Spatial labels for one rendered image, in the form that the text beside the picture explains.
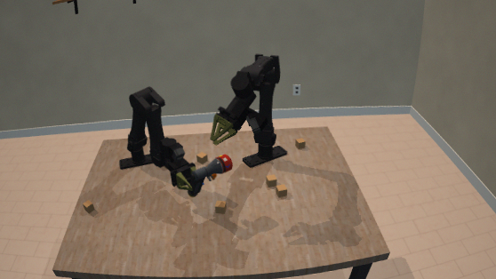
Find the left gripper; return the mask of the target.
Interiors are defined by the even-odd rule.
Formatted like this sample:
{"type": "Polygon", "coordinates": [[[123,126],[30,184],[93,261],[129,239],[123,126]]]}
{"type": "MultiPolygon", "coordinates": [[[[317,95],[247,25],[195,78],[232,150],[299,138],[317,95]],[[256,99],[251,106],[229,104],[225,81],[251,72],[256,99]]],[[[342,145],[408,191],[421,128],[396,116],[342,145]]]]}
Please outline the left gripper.
{"type": "Polygon", "coordinates": [[[237,132],[240,131],[240,129],[242,128],[237,116],[235,114],[229,112],[232,110],[232,108],[235,106],[235,104],[238,101],[241,101],[241,100],[233,99],[231,101],[231,103],[228,105],[228,107],[226,108],[226,110],[223,107],[219,107],[218,110],[220,112],[216,113],[214,116],[213,125],[212,125],[212,134],[210,137],[210,140],[213,141],[213,144],[215,144],[215,145],[220,144],[222,141],[236,135],[237,132]],[[217,124],[218,124],[218,127],[217,127],[217,124]],[[217,130],[216,130],[216,127],[217,127],[217,130]],[[221,131],[221,129],[223,129],[223,130],[221,131]],[[215,133],[215,131],[216,131],[216,133],[215,133]],[[229,132],[229,134],[227,134],[226,136],[224,136],[223,138],[218,140],[218,138],[226,132],[229,132]],[[214,134],[216,136],[214,136],[214,134]]]}

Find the red and grey hose nozzle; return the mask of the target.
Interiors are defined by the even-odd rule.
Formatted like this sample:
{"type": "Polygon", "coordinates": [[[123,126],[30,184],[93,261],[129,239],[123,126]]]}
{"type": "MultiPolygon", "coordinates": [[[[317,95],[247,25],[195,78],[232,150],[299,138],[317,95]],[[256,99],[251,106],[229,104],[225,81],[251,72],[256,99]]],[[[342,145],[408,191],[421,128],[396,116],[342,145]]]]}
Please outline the red and grey hose nozzle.
{"type": "Polygon", "coordinates": [[[192,171],[190,175],[191,181],[190,186],[193,188],[193,191],[188,190],[188,195],[191,197],[195,197],[204,185],[204,179],[207,177],[209,181],[215,180],[217,174],[222,174],[224,172],[232,170],[233,164],[228,155],[220,155],[213,159],[208,165],[192,171]],[[210,176],[212,179],[210,179],[210,176]]]}

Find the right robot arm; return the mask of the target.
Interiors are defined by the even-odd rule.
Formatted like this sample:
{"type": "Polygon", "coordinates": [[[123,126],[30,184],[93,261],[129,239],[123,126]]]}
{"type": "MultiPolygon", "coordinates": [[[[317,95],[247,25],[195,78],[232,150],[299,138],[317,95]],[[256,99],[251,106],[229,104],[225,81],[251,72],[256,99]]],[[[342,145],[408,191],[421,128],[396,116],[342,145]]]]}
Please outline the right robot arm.
{"type": "Polygon", "coordinates": [[[176,139],[164,137],[161,121],[161,107],[165,106],[164,99],[153,88],[147,87],[131,94],[129,100],[133,114],[132,128],[130,134],[128,134],[127,150],[131,152],[132,157],[121,159],[119,161],[120,169],[154,163],[159,168],[165,166],[169,171],[174,171],[189,164],[183,158],[185,155],[183,146],[179,142],[177,143],[176,139]],[[152,103],[155,103],[155,105],[152,105],[152,103]],[[150,105],[152,108],[150,108],[150,105]],[[143,146],[147,144],[146,122],[150,139],[150,154],[148,155],[144,155],[143,151],[143,146]],[[162,143],[164,144],[164,149],[162,143]]]}

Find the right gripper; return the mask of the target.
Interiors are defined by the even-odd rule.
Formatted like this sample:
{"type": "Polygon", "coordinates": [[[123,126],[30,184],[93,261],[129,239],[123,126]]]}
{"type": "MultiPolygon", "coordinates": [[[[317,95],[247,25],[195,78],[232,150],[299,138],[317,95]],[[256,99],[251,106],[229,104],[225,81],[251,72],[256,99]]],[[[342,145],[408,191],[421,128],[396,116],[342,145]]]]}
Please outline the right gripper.
{"type": "Polygon", "coordinates": [[[190,163],[190,164],[187,164],[185,166],[180,167],[179,169],[171,171],[170,174],[171,174],[171,179],[172,179],[172,185],[175,187],[176,183],[177,183],[178,189],[185,189],[185,190],[193,191],[193,188],[190,186],[189,183],[191,181],[190,175],[192,174],[192,171],[194,171],[194,170],[196,170],[196,165],[194,163],[190,163]],[[194,166],[192,166],[192,165],[194,165],[194,166]]]}

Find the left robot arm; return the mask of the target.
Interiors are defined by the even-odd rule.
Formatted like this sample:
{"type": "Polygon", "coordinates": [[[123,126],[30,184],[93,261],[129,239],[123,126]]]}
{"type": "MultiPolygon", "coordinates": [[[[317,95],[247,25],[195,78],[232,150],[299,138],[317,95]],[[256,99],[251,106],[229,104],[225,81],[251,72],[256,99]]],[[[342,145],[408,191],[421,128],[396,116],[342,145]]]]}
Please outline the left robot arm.
{"type": "Polygon", "coordinates": [[[242,102],[238,101],[230,112],[237,116],[241,126],[247,120],[253,130],[255,143],[259,143],[258,153],[243,158],[243,162],[250,168],[287,155],[287,151],[282,147],[273,147],[276,143],[276,134],[272,122],[272,98],[279,80],[279,56],[268,57],[263,54],[255,54],[255,62],[237,71],[236,76],[231,80],[236,95],[234,99],[242,102]],[[259,113],[249,108],[257,97],[254,91],[260,92],[259,113]]]}

